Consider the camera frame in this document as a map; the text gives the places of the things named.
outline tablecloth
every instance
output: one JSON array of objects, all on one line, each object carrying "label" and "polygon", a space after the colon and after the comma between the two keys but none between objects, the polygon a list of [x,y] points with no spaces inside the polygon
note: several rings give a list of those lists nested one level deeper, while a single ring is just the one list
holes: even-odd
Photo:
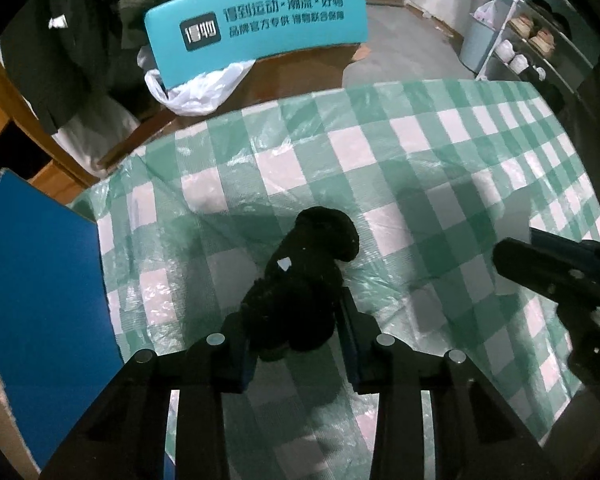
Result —
[{"label": "tablecloth", "polygon": [[[495,291],[494,226],[523,188],[533,227],[600,239],[590,181],[531,85],[437,80],[308,94],[177,131],[74,208],[97,220],[125,360],[217,330],[298,212],[341,209],[360,233],[342,267],[358,308],[417,350],[465,351],[540,439],[578,381],[555,305]],[[244,395],[224,396],[232,477],[368,478],[377,402],[352,392],[336,336],[259,363]]]}]

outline blue trash can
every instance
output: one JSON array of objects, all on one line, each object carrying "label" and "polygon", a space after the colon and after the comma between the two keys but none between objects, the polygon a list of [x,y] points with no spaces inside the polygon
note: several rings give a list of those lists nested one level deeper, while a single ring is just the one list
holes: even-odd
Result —
[{"label": "blue trash can", "polygon": [[498,31],[471,16],[471,25],[464,35],[460,61],[474,73],[478,73],[498,35]]}]

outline metal screw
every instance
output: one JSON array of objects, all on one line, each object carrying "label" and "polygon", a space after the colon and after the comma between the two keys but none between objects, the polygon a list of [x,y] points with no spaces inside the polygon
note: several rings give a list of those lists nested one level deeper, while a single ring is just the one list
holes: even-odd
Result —
[{"label": "metal screw", "polygon": [[206,336],[206,344],[209,346],[220,346],[222,343],[224,343],[225,339],[226,338],[224,337],[224,334],[215,332]]},{"label": "metal screw", "polygon": [[466,359],[466,354],[462,350],[451,350],[449,352],[449,359],[456,364],[461,365]]},{"label": "metal screw", "polygon": [[391,346],[395,343],[395,337],[389,334],[379,334],[376,336],[376,343],[381,346]]},{"label": "metal screw", "polygon": [[591,320],[600,327],[600,306],[597,306],[596,309],[590,314]]},{"label": "metal screw", "polygon": [[136,352],[136,363],[148,363],[153,358],[154,353],[148,348],[144,348],[143,350],[138,350]]},{"label": "metal screw", "polygon": [[571,269],[569,271],[569,275],[576,280],[581,280],[584,278],[584,272],[582,272],[580,269]]}]

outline stuffed animal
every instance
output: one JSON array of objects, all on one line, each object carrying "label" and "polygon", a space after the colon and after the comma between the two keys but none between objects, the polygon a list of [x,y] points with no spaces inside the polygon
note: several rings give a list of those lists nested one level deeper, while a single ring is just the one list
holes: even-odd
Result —
[{"label": "stuffed animal", "polygon": [[316,349],[331,337],[342,288],[335,261],[350,262],[359,249],[356,227],[342,211],[317,206],[298,215],[240,306],[251,348],[263,360],[281,358],[287,348]]}]

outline gray floor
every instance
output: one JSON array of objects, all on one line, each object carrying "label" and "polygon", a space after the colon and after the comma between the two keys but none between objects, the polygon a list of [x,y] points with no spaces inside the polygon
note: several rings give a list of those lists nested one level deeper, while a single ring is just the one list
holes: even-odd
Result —
[{"label": "gray floor", "polygon": [[431,20],[407,9],[367,6],[371,54],[344,71],[343,86],[438,78],[474,78]]}]

